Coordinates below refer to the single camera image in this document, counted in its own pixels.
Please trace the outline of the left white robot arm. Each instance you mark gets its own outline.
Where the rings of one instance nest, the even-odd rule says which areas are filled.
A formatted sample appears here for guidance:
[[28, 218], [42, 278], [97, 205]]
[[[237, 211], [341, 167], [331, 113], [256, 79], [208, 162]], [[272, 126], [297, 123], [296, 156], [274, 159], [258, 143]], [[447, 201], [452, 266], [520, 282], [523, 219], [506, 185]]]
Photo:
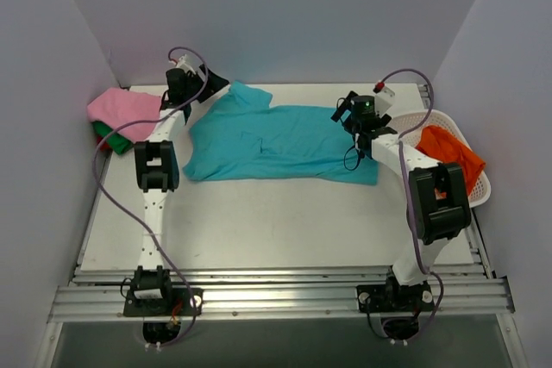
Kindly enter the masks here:
[[191, 100], [202, 103], [229, 84], [206, 65], [198, 69], [178, 64], [166, 72], [167, 89], [161, 98], [160, 122], [134, 146], [135, 174], [142, 191], [143, 221], [147, 225], [138, 266], [129, 290], [130, 301], [142, 304], [153, 315], [165, 315], [174, 304], [170, 271], [160, 251], [164, 208], [179, 187], [179, 166], [173, 139], [191, 115]]

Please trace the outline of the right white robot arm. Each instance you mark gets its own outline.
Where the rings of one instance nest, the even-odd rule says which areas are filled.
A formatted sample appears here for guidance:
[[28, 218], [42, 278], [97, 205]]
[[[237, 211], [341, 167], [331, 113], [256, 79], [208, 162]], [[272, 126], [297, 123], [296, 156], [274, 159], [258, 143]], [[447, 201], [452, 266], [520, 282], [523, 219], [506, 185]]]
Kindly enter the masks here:
[[411, 286], [427, 280], [442, 249], [469, 226], [471, 212], [461, 166], [432, 158], [406, 140], [422, 131], [430, 112], [418, 123], [396, 130], [388, 114], [394, 97], [386, 87], [367, 96], [351, 91], [338, 100], [331, 120], [351, 136], [357, 163], [376, 161], [403, 179], [412, 246], [393, 263], [394, 281], [382, 290], [386, 305], [401, 310], [414, 299]]

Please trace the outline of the teal t-shirt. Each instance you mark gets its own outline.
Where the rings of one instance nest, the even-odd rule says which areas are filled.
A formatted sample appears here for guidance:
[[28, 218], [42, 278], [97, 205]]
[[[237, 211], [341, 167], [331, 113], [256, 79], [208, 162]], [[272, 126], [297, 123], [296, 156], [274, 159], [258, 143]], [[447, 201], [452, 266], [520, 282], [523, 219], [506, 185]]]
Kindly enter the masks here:
[[374, 186], [379, 165], [356, 162], [350, 136], [332, 109], [273, 106], [271, 93], [234, 82], [189, 130], [191, 181], [321, 178]]

